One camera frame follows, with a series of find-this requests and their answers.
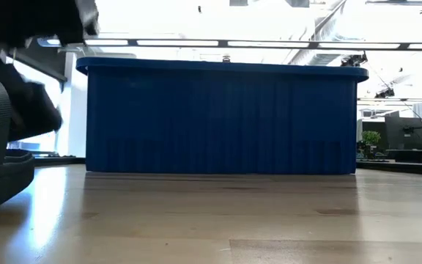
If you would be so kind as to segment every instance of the bin rim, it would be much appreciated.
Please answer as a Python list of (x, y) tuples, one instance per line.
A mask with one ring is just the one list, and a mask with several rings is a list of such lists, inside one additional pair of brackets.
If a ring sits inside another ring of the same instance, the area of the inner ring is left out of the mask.
[(251, 63), (224, 63), (157, 59), (130, 59), (108, 57), (83, 57), (77, 60), (76, 70), (87, 75), (89, 67), (137, 67), (162, 70), (219, 70), (254, 73), (286, 73), (310, 76), (344, 76), (358, 83), (369, 79), (369, 72), (361, 67), (327, 67), (300, 65), (263, 65)]

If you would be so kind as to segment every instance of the blue plastic bin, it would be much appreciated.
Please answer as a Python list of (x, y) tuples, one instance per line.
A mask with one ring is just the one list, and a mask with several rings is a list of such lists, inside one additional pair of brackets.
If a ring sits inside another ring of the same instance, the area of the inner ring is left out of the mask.
[(93, 172), (348, 174), (356, 67), (81, 58)]

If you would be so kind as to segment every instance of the ceiling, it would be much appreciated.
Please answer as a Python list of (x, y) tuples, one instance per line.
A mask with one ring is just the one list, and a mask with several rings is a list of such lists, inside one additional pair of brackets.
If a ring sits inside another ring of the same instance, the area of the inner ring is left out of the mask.
[[(247, 5), (232, 6), (230, 1)], [(292, 7), (290, 1), (97, 0), (100, 37), (422, 42), (422, 0), (413, 5), (409, 0), (309, 0), (309, 8)], [(220, 62), (226, 55), (232, 62), (327, 66), (339, 66), (344, 56), (359, 54), (258, 48), (100, 49), (139, 59)], [(373, 98), (387, 86), (395, 89), (396, 98), (422, 98), (422, 52), (368, 51), (367, 57), (369, 63), (362, 67), (371, 78), (360, 84), (359, 98)]]

